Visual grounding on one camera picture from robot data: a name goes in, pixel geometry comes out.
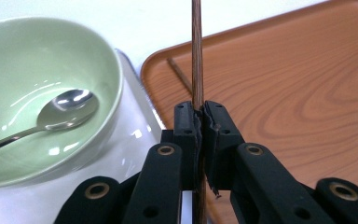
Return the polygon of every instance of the light green ceramic bowl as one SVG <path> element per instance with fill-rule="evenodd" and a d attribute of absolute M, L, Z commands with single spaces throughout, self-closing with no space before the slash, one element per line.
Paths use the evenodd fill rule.
<path fill-rule="evenodd" d="M 78 128 L 36 133 L 0 148 L 0 187 L 64 166 L 112 129 L 122 80 L 114 50 L 81 25 L 48 18 L 0 21 L 0 139 L 34 127 L 41 108 L 62 92 L 87 89 L 100 102 Z"/>

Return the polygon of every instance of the white surface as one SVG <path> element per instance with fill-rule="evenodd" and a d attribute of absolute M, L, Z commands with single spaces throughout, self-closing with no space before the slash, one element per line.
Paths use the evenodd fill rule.
<path fill-rule="evenodd" d="M 202 32 L 211 35 L 323 0 L 204 0 Z M 48 16 L 80 22 L 123 50 L 139 74 L 152 53 L 191 39 L 187 0 L 0 0 L 0 20 Z"/>
<path fill-rule="evenodd" d="M 322 1 L 204 0 L 203 35 Z M 190 0 L 0 0 L 0 20 L 24 16 L 55 17 L 88 26 L 123 50 L 138 75 L 152 53 L 191 39 Z M 52 223 L 67 197 L 87 178 L 105 175 L 123 181 L 141 170 L 147 150 L 159 140 L 158 125 L 152 111 L 144 109 L 147 103 L 137 80 L 133 74 L 125 75 L 119 122 L 105 154 L 70 175 L 0 189 L 0 224 Z"/>

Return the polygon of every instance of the metal spoon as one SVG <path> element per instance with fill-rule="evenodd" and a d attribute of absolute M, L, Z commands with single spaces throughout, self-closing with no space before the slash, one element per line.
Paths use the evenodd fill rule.
<path fill-rule="evenodd" d="M 0 140 L 0 147 L 32 133 L 75 128 L 91 118 L 97 108 L 98 99 L 92 92 L 87 90 L 66 91 L 42 108 L 37 117 L 36 127 Z"/>

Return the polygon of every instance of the spoon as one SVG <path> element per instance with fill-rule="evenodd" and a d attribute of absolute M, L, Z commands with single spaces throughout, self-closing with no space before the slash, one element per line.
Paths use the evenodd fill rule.
<path fill-rule="evenodd" d="M 75 128 L 91 118 L 97 108 L 98 99 L 92 92 L 87 90 L 66 91 L 42 108 L 37 116 L 36 127 L 0 140 L 0 147 L 32 133 Z"/>

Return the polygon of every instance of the wooden tray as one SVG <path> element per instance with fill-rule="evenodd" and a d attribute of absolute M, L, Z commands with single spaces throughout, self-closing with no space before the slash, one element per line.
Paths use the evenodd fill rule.
<path fill-rule="evenodd" d="M 151 55 L 141 79 L 171 129 L 173 107 L 191 95 L 169 58 L 191 80 L 190 43 Z M 271 149 L 313 188 L 328 176 L 358 185 L 358 1 L 206 37 L 203 58 L 205 99 L 227 108 L 246 141 Z"/>

